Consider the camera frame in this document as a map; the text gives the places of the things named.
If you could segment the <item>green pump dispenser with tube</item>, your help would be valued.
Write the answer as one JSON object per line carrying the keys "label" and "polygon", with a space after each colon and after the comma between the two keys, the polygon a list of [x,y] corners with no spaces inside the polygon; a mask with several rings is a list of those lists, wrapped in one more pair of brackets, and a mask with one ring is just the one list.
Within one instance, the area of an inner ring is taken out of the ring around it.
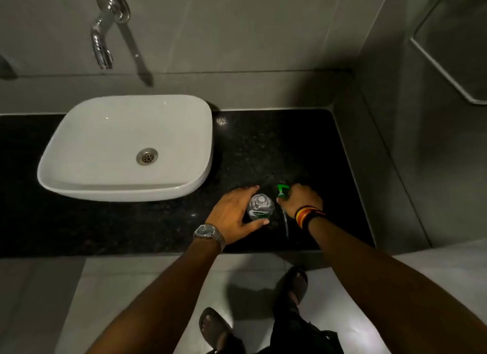
{"label": "green pump dispenser with tube", "polygon": [[[283,199],[287,201],[289,195],[290,187],[286,184],[278,184],[277,185],[277,199]],[[286,241],[289,241],[289,224],[288,224],[288,216],[284,208],[282,208],[283,219],[284,219],[284,226],[285,226],[285,237]]]}

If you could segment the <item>chrome wall faucet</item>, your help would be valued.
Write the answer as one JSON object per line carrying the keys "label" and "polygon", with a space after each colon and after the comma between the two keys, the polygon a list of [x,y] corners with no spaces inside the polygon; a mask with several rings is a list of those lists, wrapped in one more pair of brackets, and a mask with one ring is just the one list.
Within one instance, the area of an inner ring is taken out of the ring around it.
{"label": "chrome wall faucet", "polygon": [[127,23],[131,10],[126,0],[96,0],[96,3],[100,13],[90,31],[93,53],[101,69],[112,69],[113,57],[106,44],[106,34],[114,23]]}

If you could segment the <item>silver wristwatch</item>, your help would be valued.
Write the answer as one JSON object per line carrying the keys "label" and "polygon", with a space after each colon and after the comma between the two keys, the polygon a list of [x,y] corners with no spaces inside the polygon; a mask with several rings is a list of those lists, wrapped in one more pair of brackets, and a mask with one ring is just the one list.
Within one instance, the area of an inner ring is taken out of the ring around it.
{"label": "silver wristwatch", "polygon": [[219,244],[221,252],[226,247],[226,241],[221,232],[218,228],[210,224],[201,224],[198,226],[193,233],[193,239],[215,240]]}

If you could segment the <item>person's left forearm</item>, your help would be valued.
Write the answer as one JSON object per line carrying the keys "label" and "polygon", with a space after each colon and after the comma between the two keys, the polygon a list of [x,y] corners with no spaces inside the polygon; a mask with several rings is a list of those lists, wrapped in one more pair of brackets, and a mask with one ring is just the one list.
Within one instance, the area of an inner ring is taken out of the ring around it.
{"label": "person's left forearm", "polygon": [[101,333],[86,354],[172,354],[221,252],[213,239],[194,239]]}

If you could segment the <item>black sandal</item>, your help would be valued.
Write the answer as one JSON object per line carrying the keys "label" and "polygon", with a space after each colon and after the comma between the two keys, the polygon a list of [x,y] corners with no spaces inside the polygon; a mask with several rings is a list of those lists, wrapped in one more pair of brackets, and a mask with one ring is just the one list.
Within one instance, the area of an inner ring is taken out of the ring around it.
{"label": "black sandal", "polygon": [[199,329],[203,339],[217,353],[224,349],[228,339],[233,336],[231,326],[213,308],[207,307],[199,318]]}
{"label": "black sandal", "polygon": [[277,286],[275,307],[297,308],[308,289],[308,277],[301,266],[291,267]]}

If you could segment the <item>striped thread wristbands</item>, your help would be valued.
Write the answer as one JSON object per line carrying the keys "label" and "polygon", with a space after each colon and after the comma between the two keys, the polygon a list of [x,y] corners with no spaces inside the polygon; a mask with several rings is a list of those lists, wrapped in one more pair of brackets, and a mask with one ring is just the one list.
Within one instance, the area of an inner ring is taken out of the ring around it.
{"label": "striped thread wristbands", "polygon": [[296,223],[304,231],[308,231],[309,222],[314,218],[326,218],[326,215],[323,211],[311,205],[304,205],[298,208],[294,216]]}

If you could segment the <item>person's black trousers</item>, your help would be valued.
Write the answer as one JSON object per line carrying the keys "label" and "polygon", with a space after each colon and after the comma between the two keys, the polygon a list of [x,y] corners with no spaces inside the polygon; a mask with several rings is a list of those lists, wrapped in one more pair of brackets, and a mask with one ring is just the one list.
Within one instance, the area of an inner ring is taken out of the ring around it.
{"label": "person's black trousers", "polygon": [[270,344],[255,354],[344,354],[338,334],[320,330],[296,306],[275,308]]}

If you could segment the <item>person's left hand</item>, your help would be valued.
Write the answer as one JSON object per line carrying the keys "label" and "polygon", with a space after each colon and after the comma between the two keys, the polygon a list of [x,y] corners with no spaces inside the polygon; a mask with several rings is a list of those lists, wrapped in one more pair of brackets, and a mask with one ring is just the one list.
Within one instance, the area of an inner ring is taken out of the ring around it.
{"label": "person's left hand", "polygon": [[251,197],[259,191],[259,185],[241,187],[224,194],[216,203],[204,224],[210,224],[218,228],[223,235],[226,244],[246,237],[250,233],[244,233],[243,217],[247,211],[247,205]]}

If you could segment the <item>person's right forearm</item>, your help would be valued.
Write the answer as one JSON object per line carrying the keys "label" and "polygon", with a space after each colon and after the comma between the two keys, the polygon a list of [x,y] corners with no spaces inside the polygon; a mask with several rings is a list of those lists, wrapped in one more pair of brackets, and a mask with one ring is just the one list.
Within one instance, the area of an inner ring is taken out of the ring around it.
{"label": "person's right forearm", "polygon": [[438,284],[325,218],[308,230],[392,354],[487,354],[487,325]]}

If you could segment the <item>wall mirror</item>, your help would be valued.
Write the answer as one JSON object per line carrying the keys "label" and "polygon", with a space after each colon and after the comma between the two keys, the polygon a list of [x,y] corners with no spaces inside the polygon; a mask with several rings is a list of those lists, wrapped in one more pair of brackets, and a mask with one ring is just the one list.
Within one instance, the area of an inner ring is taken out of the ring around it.
{"label": "wall mirror", "polygon": [[487,0],[430,0],[409,42],[466,102],[487,107]]}

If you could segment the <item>white ceramic wash basin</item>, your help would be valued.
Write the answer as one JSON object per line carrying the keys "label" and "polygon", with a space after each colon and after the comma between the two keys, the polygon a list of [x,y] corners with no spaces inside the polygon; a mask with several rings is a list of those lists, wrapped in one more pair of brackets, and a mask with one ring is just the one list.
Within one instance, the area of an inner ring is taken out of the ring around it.
{"label": "white ceramic wash basin", "polygon": [[[154,148],[152,165],[137,153]],[[213,157],[213,122],[203,99],[182,94],[86,100],[62,119],[40,159],[39,184],[67,197],[155,202],[196,191]]]}

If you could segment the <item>clear plastic bottle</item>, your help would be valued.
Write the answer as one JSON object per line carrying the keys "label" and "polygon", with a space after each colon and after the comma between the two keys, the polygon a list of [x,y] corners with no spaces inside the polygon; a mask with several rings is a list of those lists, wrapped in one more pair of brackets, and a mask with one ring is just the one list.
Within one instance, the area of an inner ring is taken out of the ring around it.
{"label": "clear plastic bottle", "polygon": [[247,205],[247,215],[252,221],[268,219],[274,210],[273,200],[263,193],[253,195]]}

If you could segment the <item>chrome basin drain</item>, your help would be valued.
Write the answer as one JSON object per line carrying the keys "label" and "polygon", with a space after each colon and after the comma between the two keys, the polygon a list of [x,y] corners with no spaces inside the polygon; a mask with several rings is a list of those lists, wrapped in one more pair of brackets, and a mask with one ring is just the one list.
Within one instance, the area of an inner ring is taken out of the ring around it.
{"label": "chrome basin drain", "polygon": [[141,166],[149,166],[155,163],[158,158],[158,152],[154,148],[144,148],[136,155],[136,162]]}

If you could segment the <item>person's right hand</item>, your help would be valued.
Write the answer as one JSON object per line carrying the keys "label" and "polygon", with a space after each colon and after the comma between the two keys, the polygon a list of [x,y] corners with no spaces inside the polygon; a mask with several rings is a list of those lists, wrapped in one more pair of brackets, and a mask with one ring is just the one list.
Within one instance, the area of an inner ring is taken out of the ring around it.
{"label": "person's right hand", "polygon": [[[301,191],[301,206],[311,205],[321,211],[323,210],[323,201],[321,197],[311,187],[302,184],[293,184],[290,186],[290,190]],[[294,219],[296,211],[286,211],[287,215]]]}

